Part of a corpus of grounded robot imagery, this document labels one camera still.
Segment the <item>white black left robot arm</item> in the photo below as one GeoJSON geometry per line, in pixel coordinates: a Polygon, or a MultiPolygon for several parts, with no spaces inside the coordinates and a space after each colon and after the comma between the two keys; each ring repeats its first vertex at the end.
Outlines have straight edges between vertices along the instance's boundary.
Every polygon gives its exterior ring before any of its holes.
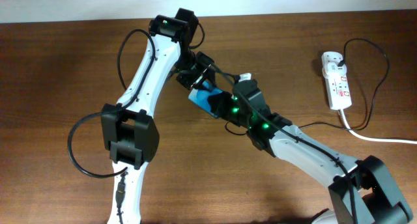
{"type": "Polygon", "coordinates": [[[149,24],[147,50],[131,84],[110,111],[101,117],[105,148],[115,171],[109,223],[140,223],[139,211],[143,178],[155,157],[160,135],[154,110],[164,83],[173,74],[187,88],[200,85],[208,77],[201,53],[191,42],[200,25],[191,10],[179,9],[175,17],[158,15],[149,24]]]}

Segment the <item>blue Galaxy smartphone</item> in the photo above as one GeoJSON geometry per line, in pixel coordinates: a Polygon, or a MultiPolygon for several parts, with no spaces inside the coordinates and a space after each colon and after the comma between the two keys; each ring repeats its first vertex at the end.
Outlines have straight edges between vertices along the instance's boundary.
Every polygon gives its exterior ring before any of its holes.
{"type": "Polygon", "coordinates": [[[188,99],[203,111],[218,119],[223,115],[222,105],[228,96],[225,91],[208,81],[204,81],[198,89],[192,89],[188,99]]]}

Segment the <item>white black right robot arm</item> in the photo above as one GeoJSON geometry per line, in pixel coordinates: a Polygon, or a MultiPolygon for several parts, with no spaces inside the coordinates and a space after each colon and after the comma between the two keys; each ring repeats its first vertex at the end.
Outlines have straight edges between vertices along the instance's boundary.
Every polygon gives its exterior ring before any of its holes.
{"type": "Polygon", "coordinates": [[[211,112],[247,129],[259,150],[287,161],[328,188],[333,208],[314,223],[410,223],[412,210],[384,162],[359,160],[310,138],[298,126],[271,113],[255,80],[216,91],[207,98],[211,112]]]}

